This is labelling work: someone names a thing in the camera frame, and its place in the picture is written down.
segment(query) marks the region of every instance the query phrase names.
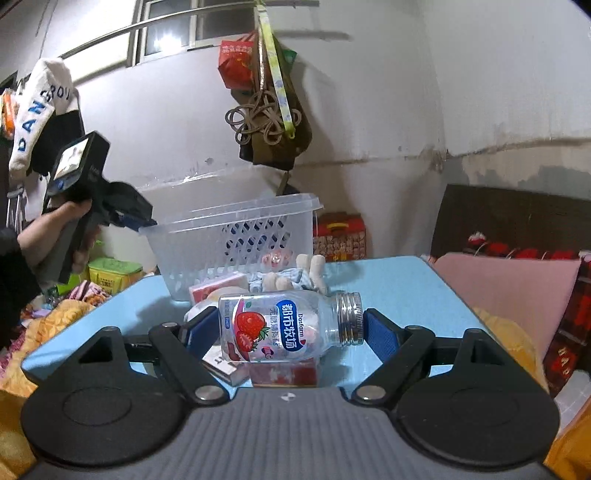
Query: curtain rod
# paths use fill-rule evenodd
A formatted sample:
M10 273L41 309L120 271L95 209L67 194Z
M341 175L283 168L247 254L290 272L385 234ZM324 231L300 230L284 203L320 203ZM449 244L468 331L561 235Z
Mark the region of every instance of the curtain rod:
M265 2L266 6L268 7L319 7L320 1L319 0L267 0ZM209 7L200 7L200 8L193 8L191 10L184 10L182 12L175 12L173 14L162 15L161 17L150 18L149 20L143 20L141 22L134 23L132 25L128 25L127 27L120 28L119 30L114 30L112 32L106 33L100 37L95 38L94 40L90 40L82 45L73 48L66 53L60 55L61 58L68 59L81 51L87 50L88 48L94 47L99 43L103 43L104 41L111 40L112 38L119 37L120 35L125 35L126 33L133 32L135 30L139 30L140 28L145 28L150 25L154 25L156 23L160 23L166 20L170 20L171 18L180 18L186 17L188 15L195 15L195 14L202 14L202 13L210 13L210 12L219 12L223 10L236 10L240 8L247 8L247 7L255 7L256 2L254 1L242 1L242 2L233 2L229 4L220 4L220 5L211 5Z

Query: black round disc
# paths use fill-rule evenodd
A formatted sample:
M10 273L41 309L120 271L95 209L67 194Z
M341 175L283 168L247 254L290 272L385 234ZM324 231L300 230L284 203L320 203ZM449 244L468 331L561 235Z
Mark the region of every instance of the black round disc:
M146 457L172 439L186 415L181 397L148 375L127 380L112 386L97 381L73 392L34 392L21 424L36 454L60 464L105 468Z
M438 375L411 387L397 405L403 431L436 457L471 468L503 469L543 458L558 429L552 399L509 372Z

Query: silver metal lid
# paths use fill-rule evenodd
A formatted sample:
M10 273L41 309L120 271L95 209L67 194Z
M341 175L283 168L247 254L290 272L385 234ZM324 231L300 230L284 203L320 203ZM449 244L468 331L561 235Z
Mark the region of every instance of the silver metal lid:
M342 345L363 343L363 307L359 293L337 293L337 319Z

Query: device screen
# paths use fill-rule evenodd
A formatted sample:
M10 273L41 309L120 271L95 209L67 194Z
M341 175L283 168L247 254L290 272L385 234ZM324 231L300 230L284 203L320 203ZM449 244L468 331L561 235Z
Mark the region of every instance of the device screen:
M57 165L56 176L53 177L54 179L59 179L60 177L69 174L80 166L82 155L87 143L88 138L85 138L80 143L72 145L70 148L66 148L64 150L64 153L61 155L60 162Z

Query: plastic bottle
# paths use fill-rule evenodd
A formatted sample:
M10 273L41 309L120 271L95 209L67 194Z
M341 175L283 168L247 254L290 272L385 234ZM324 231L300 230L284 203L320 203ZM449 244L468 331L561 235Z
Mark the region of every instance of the plastic bottle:
M331 346L363 343L359 293L226 295L219 311L222 351L230 361L293 362L318 357Z

